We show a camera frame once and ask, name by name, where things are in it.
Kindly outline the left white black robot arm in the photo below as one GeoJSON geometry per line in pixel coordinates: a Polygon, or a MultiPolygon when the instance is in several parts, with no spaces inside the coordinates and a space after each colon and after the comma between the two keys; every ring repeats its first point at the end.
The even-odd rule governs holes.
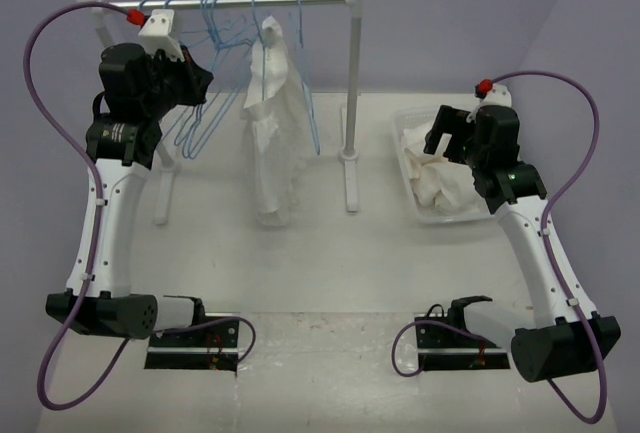
{"type": "Polygon", "coordinates": [[[88,128],[89,192],[83,232],[62,293],[46,313],[92,336],[145,339],[159,327],[159,299],[131,290],[130,252],[139,200],[162,138],[160,122],[178,105],[199,106],[213,79],[186,46],[174,58],[122,43],[101,54],[103,90],[88,128]]]}

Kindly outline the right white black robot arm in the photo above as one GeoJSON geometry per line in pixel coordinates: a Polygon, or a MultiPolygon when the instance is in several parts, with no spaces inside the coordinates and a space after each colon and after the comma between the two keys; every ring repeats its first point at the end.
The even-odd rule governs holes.
{"type": "Polygon", "coordinates": [[[485,338],[510,352],[517,371],[533,383],[596,370],[621,331],[579,285],[544,212],[544,183],[519,158],[519,127],[510,107],[484,105],[468,112],[443,105],[424,150],[433,153],[443,135],[450,137],[444,156],[470,167],[476,191],[508,237],[533,306],[516,313],[486,296],[456,299],[447,336],[459,346],[485,338]]]}

